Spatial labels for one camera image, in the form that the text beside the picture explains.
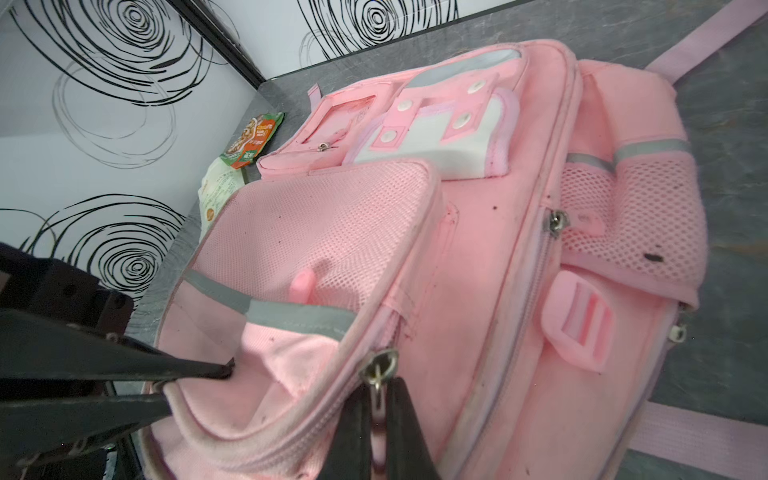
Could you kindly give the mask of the pink student backpack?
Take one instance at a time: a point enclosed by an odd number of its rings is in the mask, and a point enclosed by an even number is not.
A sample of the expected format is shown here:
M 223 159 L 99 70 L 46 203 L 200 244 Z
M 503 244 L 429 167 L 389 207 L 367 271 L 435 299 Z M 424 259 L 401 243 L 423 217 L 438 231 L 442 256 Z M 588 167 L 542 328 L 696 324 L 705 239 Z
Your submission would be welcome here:
M 157 346 L 150 479 L 317 479 L 341 410 L 405 380 L 440 479 L 611 479 L 699 304 L 708 239 L 674 85 L 763 17 L 733 1 L 647 67 L 506 43 L 322 95 L 237 190 Z

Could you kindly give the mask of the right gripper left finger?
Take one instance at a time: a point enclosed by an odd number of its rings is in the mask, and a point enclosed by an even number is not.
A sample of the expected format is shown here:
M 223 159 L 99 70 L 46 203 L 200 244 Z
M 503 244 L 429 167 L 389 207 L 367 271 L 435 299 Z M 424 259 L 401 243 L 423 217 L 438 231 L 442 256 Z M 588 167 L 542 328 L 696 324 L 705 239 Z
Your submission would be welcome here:
M 345 401 L 318 480 L 369 480 L 372 472 L 371 398 L 365 385 Z

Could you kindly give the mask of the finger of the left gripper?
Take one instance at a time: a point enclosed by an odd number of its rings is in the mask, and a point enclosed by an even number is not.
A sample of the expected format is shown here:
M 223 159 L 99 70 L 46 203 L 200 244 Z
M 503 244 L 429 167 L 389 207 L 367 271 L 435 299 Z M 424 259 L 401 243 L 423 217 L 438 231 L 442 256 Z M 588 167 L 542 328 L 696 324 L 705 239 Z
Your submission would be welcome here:
M 162 394 L 1 403 L 1 457 L 25 459 L 70 444 L 96 445 L 171 415 Z
M 22 380 L 227 379 L 234 362 L 173 357 L 130 337 L 105 335 L 28 312 L 1 311 L 1 377 Z

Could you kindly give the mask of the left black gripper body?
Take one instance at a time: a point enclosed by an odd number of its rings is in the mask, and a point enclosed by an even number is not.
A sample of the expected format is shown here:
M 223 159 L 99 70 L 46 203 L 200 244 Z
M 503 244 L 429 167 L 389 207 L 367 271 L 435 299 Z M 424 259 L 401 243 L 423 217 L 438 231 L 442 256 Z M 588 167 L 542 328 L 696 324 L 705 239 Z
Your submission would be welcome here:
M 134 310 L 131 297 L 100 285 L 95 276 L 55 259 L 36 258 L 1 245 L 1 305 L 123 334 Z M 1 462 L 3 479 L 133 479 L 135 447 L 130 436 L 91 453 L 45 465 Z

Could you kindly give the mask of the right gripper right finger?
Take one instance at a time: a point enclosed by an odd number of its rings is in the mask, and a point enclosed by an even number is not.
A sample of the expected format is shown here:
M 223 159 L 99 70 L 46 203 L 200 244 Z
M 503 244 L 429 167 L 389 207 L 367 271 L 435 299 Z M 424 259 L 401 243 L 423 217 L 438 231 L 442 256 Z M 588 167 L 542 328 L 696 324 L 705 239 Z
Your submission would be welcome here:
M 407 384 L 401 377 L 386 392 L 386 477 L 389 480 L 439 480 L 424 440 Z

